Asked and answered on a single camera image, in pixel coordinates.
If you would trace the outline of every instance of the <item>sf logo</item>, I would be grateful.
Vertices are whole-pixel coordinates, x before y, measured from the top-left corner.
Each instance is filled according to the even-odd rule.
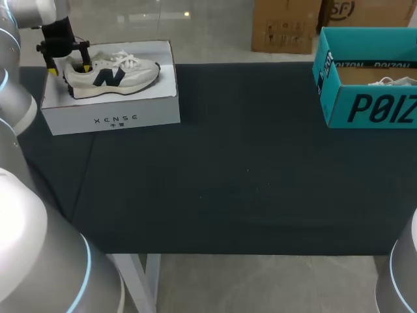
[[[332,21],[343,21],[347,19],[354,10],[354,1],[335,2],[333,4],[330,19]]]

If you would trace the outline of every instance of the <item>sneaker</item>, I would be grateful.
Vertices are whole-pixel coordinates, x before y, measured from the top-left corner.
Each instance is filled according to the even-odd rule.
[[[82,71],[82,62],[69,57],[64,79],[75,99],[97,97],[106,93],[131,95],[148,87],[159,76],[160,65],[138,59],[122,51],[113,55],[98,53],[91,59],[91,70]]]
[[[368,85],[413,86],[413,85],[417,85],[417,80],[413,80],[412,78],[409,78],[409,77],[403,77],[403,78],[400,78],[399,80],[393,80],[390,77],[384,77],[379,82],[369,83]]]

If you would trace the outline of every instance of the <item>teal shoe box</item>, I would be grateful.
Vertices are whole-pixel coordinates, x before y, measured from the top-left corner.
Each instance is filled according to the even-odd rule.
[[[417,128],[417,85],[368,85],[417,80],[417,29],[324,27],[313,75],[330,128]]]

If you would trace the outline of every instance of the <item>table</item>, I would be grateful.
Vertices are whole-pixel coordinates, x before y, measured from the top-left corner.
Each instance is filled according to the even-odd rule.
[[[106,253],[387,254],[417,130],[328,128],[311,68],[177,65],[181,124],[53,137],[39,114],[20,144]],[[37,100],[45,73],[22,69]]]

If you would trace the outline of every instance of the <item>gray tile floor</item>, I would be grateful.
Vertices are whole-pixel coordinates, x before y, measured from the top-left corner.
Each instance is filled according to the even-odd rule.
[[[170,39],[177,63],[312,61],[251,52],[254,0],[70,0],[74,34],[92,43]],[[40,30],[24,29],[22,65],[44,65]]]
[[[370,256],[163,255],[159,313],[377,313]]]

